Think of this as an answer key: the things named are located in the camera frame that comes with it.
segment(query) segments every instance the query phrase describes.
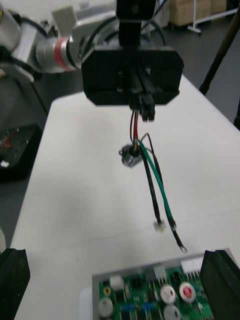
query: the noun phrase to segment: camera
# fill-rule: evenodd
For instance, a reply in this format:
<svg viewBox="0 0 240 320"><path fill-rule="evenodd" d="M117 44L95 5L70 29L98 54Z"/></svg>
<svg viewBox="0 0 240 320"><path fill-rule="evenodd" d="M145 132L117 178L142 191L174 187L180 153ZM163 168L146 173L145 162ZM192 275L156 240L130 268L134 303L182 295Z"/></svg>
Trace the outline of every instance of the camera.
<svg viewBox="0 0 240 320"><path fill-rule="evenodd" d="M156 5L157 0L116 0L116 17L123 22L149 21Z"/></svg>

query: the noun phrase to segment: white table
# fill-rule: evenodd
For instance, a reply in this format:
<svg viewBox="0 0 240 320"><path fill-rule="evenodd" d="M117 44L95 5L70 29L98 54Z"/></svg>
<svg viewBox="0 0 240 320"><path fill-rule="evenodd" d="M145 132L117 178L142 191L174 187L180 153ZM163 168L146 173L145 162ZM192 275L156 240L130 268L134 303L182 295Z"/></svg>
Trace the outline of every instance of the white table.
<svg viewBox="0 0 240 320"><path fill-rule="evenodd" d="M12 241L31 271L16 320L77 320L92 274L183 255L169 228L154 230L143 164L121 163L130 117L83 93L53 103ZM138 131L151 135L188 254L230 248L240 263L237 129L183 77L180 95Z"/></svg>

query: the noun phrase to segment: small motor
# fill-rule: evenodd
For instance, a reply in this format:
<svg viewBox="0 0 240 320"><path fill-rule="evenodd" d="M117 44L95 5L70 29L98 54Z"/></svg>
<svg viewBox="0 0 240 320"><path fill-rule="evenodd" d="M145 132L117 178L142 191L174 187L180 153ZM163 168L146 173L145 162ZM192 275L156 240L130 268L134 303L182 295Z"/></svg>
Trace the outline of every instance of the small motor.
<svg viewBox="0 0 240 320"><path fill-rule="evenodd" d="M128 168L133 168L143 160L139 149L134 150L132 144L123 146L119 154L121 156L121 162Z"/></svg>

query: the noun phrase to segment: electrolytic capacitor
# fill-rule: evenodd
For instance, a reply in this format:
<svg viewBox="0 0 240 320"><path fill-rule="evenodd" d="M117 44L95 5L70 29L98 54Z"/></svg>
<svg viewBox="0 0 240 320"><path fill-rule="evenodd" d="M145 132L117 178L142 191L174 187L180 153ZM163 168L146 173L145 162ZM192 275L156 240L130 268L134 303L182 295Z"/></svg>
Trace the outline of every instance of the electrolytic capacitor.
<svg viewBox="0 0 240 320"><path fill-rule="evenodd" d="M110 298L102 298L98 306L99 315L101 318L111 317L114 313L114 305Z"/></svg>
<svg viewBox="0 0 240 320"><path fill-rule="evenodd" d="M196 299L196 291L189 282L181 283L179 293L183 301L191 304Z"/></svg>
<svg viewBox="0 0 240 320"><path fill-rule="evenodd" d="M174 304L166 305L163 310L165 320L181 320L181 313Z"/></svg>
<svg viewBox="0 0 240 320"><path fill-rule="evenodd" d="M160 297L166 305L172 305L176 301L176 292L171 285L166 284L160 290Z"/></svg>

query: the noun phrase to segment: red ring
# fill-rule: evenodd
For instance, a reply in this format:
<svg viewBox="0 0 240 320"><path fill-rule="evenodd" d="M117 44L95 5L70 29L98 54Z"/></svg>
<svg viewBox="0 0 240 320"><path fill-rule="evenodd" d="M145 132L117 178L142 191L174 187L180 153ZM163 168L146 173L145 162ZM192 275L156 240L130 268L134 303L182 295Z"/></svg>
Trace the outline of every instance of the red ring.
<svg viewBox="0 0 240 320"><path fill-rule="evenodd" d="M57 65L59 67L61 67L62 69L65 69L66 71L73 71L72 69L70 69L63 57L62 57L62 53L61 53L61 47L62 47L62 43L65 41L66 39L65 38L61 38L57 41L56 45L55 45L55 49L54 49L54 59L57 63Z"/></svg>

